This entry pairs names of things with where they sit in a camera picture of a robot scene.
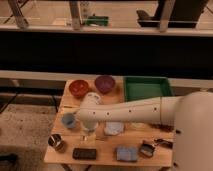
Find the cable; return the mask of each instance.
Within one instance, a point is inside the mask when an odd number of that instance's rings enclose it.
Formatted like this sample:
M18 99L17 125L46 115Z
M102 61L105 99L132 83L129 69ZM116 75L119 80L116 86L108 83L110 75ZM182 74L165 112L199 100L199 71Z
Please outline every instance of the cable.
M9 102L8 102L3 108L0 109L0 114L2 114L2 113L4 112L4 110L7 108L7 106L8 106L10 103L12 103L13 100L15 100L15 98L18 96L18 94L19 94L19 93L16 93L15 96L13 96L13 97L9 100Z
M53 102L54 102L54 106L55 106L55 111L56 111L56 113L58 113L58 106L57 106L57 101L55 99L55 96L52 95L52 98L53 98Z

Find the object on table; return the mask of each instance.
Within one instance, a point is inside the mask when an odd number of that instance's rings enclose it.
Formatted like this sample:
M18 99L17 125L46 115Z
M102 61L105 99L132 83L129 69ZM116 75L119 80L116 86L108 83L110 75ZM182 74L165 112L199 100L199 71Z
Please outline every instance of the object on table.
M76 125L75 116L73 113L65 113L61 119L61 122L66 128L72 129Z
M166 77L126 76L124 77L125 101L173 96Z
M63 147L63 141L59 134L52 134L48 139L49 146L53 147L56 151Z
M115 79L110 75L101 75L95 79L95 86L102 94L112 91L115 84Z
M109 17L108 16L96 16L93 14L89 16L86 21L85 25L87 26L108 26Z
M173 147L173 142L167 141L167 140L164 140L161 138L154 139L154 142L156 143L155 146L161 145L162 147L169 148L169 149L172 149L172 147Z
M154 151L155 146L153 145L153 143L144 140L140 147L140 152L147 157L152 157L154 155Z
M85 80L75 80L69 85L70 93L76 98L83 98L89 92L89 84Z
M138 149L136 147L117 147L117 160L118 161L132 161L138 160Z
M96 156L96 149L74 148L72 153L74 159L96 159Z
M124 131L124 123L122 122L106 122L104 133L106 135L118 135Z

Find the small box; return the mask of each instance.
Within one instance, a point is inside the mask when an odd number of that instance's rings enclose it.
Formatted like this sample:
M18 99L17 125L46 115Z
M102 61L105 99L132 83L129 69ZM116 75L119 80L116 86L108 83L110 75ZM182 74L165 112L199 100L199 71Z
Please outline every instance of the small box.
M124 77L125 101L173 96L166 77L126 76Z

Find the purple bowl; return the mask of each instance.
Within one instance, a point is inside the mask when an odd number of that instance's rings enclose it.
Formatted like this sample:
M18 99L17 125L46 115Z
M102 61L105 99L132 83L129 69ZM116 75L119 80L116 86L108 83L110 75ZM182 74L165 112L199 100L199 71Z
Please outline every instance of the purple bowl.
M109 75L101 75L95 79L95 86L102 94L109 93L115 86L115 79Z

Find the table leg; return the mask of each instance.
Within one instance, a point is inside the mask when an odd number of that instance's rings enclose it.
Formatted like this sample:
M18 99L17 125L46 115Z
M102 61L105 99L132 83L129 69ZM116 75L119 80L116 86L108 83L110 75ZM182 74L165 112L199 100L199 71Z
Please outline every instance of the table leg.
M61 164L65 171L72 171L68 164Z
M169 171L170 169L170 167L162 167L158 171Z
M92 167L92 165L87 166L84 171L88 171L91 167Z

